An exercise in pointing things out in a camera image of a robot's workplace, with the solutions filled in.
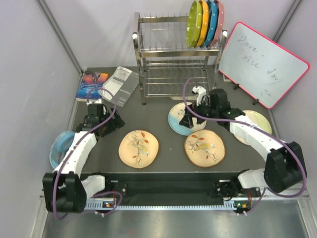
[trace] rack shelf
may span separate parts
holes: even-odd
[[[217,56],[214,72],[214,79],[217,79],[227,31],[222,32],[222,40],[218,40],[215,46],[188,48],[187,16],[140,17],[136,12],[133,27],[132,39],[143,105],[146,104],[146,97],[179,99],[185,81],[189,77],[196,78],[198,84],[205,88],[212,89],[216,86],[216,81],[213,82],[213,86],[208,81],[206,65],[209,56]],[[189,87],[188,90],[186,95],[190,95],[191,88]]]

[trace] bird illustration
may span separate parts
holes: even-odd
[[[138,148],[139,153],[145,154],[145,155],[149,155],[150,152],[148,151],[148,149],[144,146],[144,145],[137,145],[137,144],[132,144],[134,147]]]
[[[209,149],[212,149],[214,148],[214,144],[208,144],[208,143],[205,143],[205,144],[201,144],[200,146],[198,146],[197,148],[195,148],[195,151],[199,151],[199,150],[209,150]]]

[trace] metal dish rack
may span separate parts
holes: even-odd
[[[133,23],[133,45],[138,66],[142,104],[145,98],[170,97],[182,99],[183,87],[188,78],[209,90],[216,87],[219,63],[227,40],[227,31],[215,46],[187,48],[187,16],[145,16],[136,12]],[[213,82],[207,77],[209,56],[216,56]],[[191,99],[190,83],[186,91]]]

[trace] red whiteboard frame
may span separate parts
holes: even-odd
[[[231,33],[230,33],[230,36],[229,36],[229,38],[228,38],[228,40],[227,40],[226,45],[227,45],[228,42],[230,41],[231,35],[232,35],[232,33],[234,32],[234,30],[235,30],[235,28],[236,28],[236,26],[237,26],[238,24],[242,24],[242,25],[248,27],[250,30],[254,31],[255,33],[257,33],[257,34],[259,34],[260,36],[262,36],[263,38],[265,38],[265,39],[267,39],[268,41],[272,42],[273,44],[279,46],[279,47],[280,47],[281,49],[283,49],[284,51],[290,53],[291,55],[295,56],[296,58],[298,58],[299,60],[301,60],[301,61],[303,61],[304,63],[307,64],[307,69],[306,69],[306,71],[293,83],[293,85],[276,101],[276,103],[275,103],[272,107],[269,108],[269,107],[267,107],[266,105],[264,105],[261,101],[259,101],[259,103],[260,103],[262,106],[264,106],[265,108],[267,108],[267,109],[272,109],[272,108],[274,108],[274,107],[276,106],[276,104],[278,104],[278,102],[291,90],[291,88],[293,88],[294,85],[307,73],[307,71],[310,69],[311,65],[310,65],[306,60],[304,60],[304,59],[302,59],[301,57],[295,55],[293,52],[289,51],[289,50],[286,49],[285,47],[283,47],[283,46],[279,45],[278,43],[274,42],[274,41],[271,40],[269,37],[263,35],[262,33],[258,32],[258,31],[256,31],[255,29],[253,29],[252,27],[248,26],[247,24],[245,24],[245,23],[242,22],[242,21],[238,21],[238,22],[234,25],[233,30],[232,30]],[[229,77],[228,77],[226,74],[224,74],[221,70],[219,70],[219,71],[220,71],[223,75],[225,75],[228,79],[230,79],[233,83],[237,84],[233,79],[229,78]],[[251,95],[249,92],[247,92],[243,87],[241,87],[241,86],[239,86],[239,87],[240,87],[243,91],[245,91],[247,94],[249,94],[252,98],[256,99],[253,95]]]

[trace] polka dot plate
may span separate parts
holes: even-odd
[[[216,3],[213,1],[207,1],[209,7],[209,30],[205,42],[203,44],[204,47],[209,47],[214,33],[216,31],[217,20],[218,20],[218,8]]]
[[[200,36],[202,20],[203,20],[202,4],[199,1],[195,0],[191,6],[188,20],[187,20],[187,38],[186,38],[187,47],[190,48],[190,47],[196,46]]]
[[[201,46],[204,43],[207,31],[208,31],[208,22],[209,22],[209,7],[205,0],[201,0],[200,3],[203,6],[203,22],[202,30],[200,31],[200,37],[197,43],[197,46]]]
[[[223,26],[223,22],[224,22],[224,6],[222,4],[222,2],[220,1],[216,1],[215,3],[217,3],[218,6],[218,21],[217,21],[217,28],[216,28],[216,32],[214,33],[214,37],[212,42],[210,43],[210,46],[213,46],[214,44],[217,43],[221,33],[222,33],[222,26]]]

